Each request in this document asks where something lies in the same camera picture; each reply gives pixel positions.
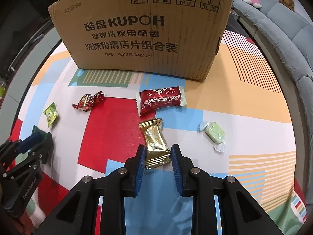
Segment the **person's left hand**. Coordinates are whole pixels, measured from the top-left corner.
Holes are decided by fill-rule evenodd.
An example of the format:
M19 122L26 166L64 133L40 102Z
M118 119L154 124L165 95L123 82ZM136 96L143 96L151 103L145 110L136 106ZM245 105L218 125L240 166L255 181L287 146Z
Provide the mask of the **person's left hand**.
M1 234L32 234L34 226L26 211L14 218L1 205Z

